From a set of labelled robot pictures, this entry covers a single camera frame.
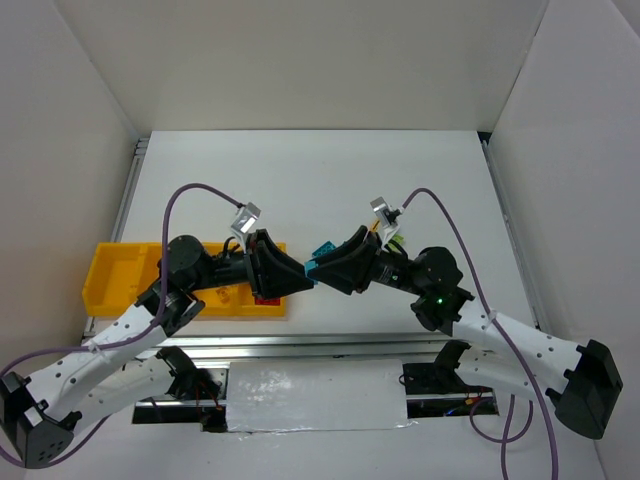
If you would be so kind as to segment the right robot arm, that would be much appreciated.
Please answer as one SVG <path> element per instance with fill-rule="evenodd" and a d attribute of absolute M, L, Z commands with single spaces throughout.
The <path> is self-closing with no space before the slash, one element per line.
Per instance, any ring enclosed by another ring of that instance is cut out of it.
<path fill-rule="evenodd" d="M 452 341 L 447 352 L 455 380 L 543 399 L 571 431 L 603 438 L 623 382 L 610 349 L 597 340 L 564 340 L 495 310 L 460 287 L 463 274 L 445 247 L 427 247 L 411 259 L 383 248 L 360 227 L 345 243 L 305 265 L 311 279 L 350 295 L 371 283 L 416 295 L 410 308 L 429 331 Z"/>

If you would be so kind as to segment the red yellow lego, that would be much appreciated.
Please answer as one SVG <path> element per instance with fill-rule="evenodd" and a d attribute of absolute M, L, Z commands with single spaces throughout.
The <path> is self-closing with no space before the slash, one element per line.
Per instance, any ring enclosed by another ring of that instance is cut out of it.
<path fill-rule="evenodd" d="M 254 298 L 254 304 L 256 306 L 268 306 L 268 307 L 277 307 L 281 305 L 281 299 L 262 299 L 262 298 Z"/>

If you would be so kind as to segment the white taped sheet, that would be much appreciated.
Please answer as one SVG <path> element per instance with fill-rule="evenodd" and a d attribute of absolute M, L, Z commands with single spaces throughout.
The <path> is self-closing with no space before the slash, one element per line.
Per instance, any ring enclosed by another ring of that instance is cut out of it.
<path fill-rule="evenodd" d="M 399 360 L 233 363 L 230 432 L 364 431 L 410 424 Z"/>

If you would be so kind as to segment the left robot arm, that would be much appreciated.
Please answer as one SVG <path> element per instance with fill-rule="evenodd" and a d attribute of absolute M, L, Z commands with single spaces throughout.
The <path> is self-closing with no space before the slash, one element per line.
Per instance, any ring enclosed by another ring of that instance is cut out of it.
<path fill-rule="evenodd" d="M 239 284 L 248 284 L 261 300 L 313 287 L 304 266 L 264 230 L 251 234 L 240 250 L 215 255 L 182 235 L 164 245 L 159 278 L 108 328 L 27 376 L 14 369 L 3 373 L 1 428 L 18 455 L 13 464 L 56 464 L 86 427 L 138 400 L 186 389 L 197 369 L 180 348 L 163 348 L 144 361 L 137 356 L 202 312 L 205 303 L 196 292 Z"/>

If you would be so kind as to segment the yellow three-compartment bin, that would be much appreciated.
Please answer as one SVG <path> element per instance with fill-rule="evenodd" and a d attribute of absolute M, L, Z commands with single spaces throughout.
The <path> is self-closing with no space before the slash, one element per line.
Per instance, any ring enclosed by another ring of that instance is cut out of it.
<path fill-rule="evenodd" d="M 159 278 L 161 245 L 159 243 L 100 243 L 87 274 L 82 297 L 91 317 L 116 318 L 133 304 Z M 286 300 L 277 307 L 256 306 L 248 284 L 226 286 L 231 295 L 222 304 L 215 289 L 198 291 L 195 296 L 205 303 L 202 317 L 217 319 L 286 317 Z"/>

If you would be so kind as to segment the aluminium rail frame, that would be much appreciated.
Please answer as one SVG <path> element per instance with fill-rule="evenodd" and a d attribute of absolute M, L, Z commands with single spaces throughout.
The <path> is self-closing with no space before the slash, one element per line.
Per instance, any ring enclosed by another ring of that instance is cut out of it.
<path fill-rule="evenodd" d="M 370 202 L 407 204 L 400 232 L 411 254 L 441 245 L 482 287 L 490 305 L 536 323 L 479 135 L 473 131 L 155 131 L 133 167 L 119 240 L 156 241 L 167 200 L 178 201 L 172 235 L 228 237 L 226 193 L 261 210 L 259 226 L 306 261 L 373 220 Z M 203 360 L 434 353 L 444 342 L 423 329 L 411 297 L 379 285 L 344 295 L 319 285 L 287 300 L 286 317 L 192 321 L 173 341 Z"/>

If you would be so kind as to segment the blue long lego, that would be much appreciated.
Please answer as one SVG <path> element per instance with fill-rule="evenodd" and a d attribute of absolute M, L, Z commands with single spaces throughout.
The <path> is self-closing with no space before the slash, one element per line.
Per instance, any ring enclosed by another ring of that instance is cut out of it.
<path fill-rule="evenodd" d="M 312 258 L 316 259 L 316 258 L 322 257 L 324 255 L 331 253 L 335 249 L 336 249 L 336 246 L 333 242 L 326 241 L 312 252 Z"/>

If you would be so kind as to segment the small orange lego in bin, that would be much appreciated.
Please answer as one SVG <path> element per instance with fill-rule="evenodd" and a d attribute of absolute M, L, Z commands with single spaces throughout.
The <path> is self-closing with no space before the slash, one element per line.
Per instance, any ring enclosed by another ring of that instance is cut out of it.
<path fill-rule="evenodd" d="M 230 300 L 231 300 L 231 295 L 230 295 L 229 290 L 227 288 L 224 288 L 224 287 L 218 288 L 216 290 L 216 294 L 217 294 L 217 296 L 219 298 L 219 301 L 222 304 L 228 304 L 230 302 Z"/>

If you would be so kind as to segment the light blue small lego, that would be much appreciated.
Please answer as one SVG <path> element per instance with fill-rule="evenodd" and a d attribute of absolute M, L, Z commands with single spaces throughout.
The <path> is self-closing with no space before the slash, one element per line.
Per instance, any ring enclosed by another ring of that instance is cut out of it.
<path fill-rule="evenodd" d="M 311 272 L 317 267 L 317 262 L 315 260 L 308 260 L 304 263 L 304 272 L 305 276 L 310 279 L 312 282 L 316 283 L 316 280 L 312 277 Z"/>

